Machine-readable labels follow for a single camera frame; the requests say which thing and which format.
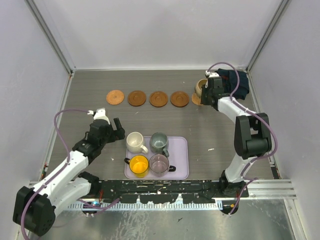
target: tray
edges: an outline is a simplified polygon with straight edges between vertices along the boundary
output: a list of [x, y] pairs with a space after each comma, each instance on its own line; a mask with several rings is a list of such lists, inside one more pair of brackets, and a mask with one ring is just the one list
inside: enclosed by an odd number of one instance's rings
[[[128, 149], [126, 150], [126, 157], [131, 159], [136, 155], [143, 155], [148, 160], [155, 155], [156, 153], [150, 150], [149, 142], [150, 136], [144, 136], [145, 146], [148, 148], [148, 154], [132, 153]], [[166, 175], [162, 177], [154, 176], [151, 171], [144, 178], [136, 177], [135, 174], [130, 170], [129, 165], [125, 163], [124, 166], [124, 175], [128, 179], [143, 180], [143, 179], [153, 179], [153, 180], [183, 180], [186, 179], [189, 175], [189, 159], [188, 159], [188, 142], [182, 136], [168, 136], [169, 140], [169, 162], [170, 165], [176, 167], [176, 171], [169, 171]]]

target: yellow mug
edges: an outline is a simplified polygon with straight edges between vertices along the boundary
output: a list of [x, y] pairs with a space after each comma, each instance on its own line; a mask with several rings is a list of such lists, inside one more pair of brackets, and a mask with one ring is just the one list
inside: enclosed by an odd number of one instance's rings
[[149, 173], [149, 161], [145, 156], [137, 155], [133, 158], [125, 158], [124, 162], [129, 165], [131, 172], [137, 178], [144, 178]]

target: brown coaster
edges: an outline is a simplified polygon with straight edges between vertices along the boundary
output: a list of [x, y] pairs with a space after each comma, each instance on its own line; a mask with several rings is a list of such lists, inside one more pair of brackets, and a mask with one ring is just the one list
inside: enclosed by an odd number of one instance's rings
[[195, 105], [203, 106], [203, 104], [201, 104], [201, 99], [197, 96], [197, 94], [196, 94], [195, 92], [192, 94], [191, 101], [192, 101]]
[[163, 91], [155, 91], [150, 95], [149, 101], [152, 106], [160, 108], [167, 104], [168, 96]]
[[133, 91], [128, 96], [129, 104], [134, 107], [143, 105], [146, 99], [146, 94], [143, 91]]
[[106, 101], [111, 105], [118, 105], [125, 99], [125, 95], [120, 90], [112, 90], [106, 96]]
[[170, 101], [174, 106], [182, 108], [188, 105], [189, 96], [184, 91], [176, 91], [172, 93]]

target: mug handle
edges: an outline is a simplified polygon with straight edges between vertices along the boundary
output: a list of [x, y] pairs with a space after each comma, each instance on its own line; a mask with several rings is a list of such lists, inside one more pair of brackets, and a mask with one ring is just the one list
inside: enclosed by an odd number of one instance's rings
[[147, 154], [149, 152], [148, 148], [146, 148], [146, 146], [141, 146], [142, 148], [142, 153]]
[[169, 157], [169, 152], [168, 152], [168, 150], [167, 150], [166, 147], [163, 148], [163, 153], [164, 153], [164, 155], [165, 155], [167, 158]]
[[176, 167], [175, 166], [169, 166], [169, 172], [175, 172], [176, 171]]
[[127, 158], [127, 157], [126, 157], [126, 158], [124, 159], [124, 162], [125, 162], [126, 164], [130, 164], [130, 158]]

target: white mug handle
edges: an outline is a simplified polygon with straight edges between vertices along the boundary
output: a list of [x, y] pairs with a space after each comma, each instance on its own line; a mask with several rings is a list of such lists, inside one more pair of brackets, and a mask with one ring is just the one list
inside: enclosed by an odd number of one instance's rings
[[145, 146], [142, 145], [141, 148], [144, 154], [147, 154], [149, 152], [148, 148], [146, 148]]

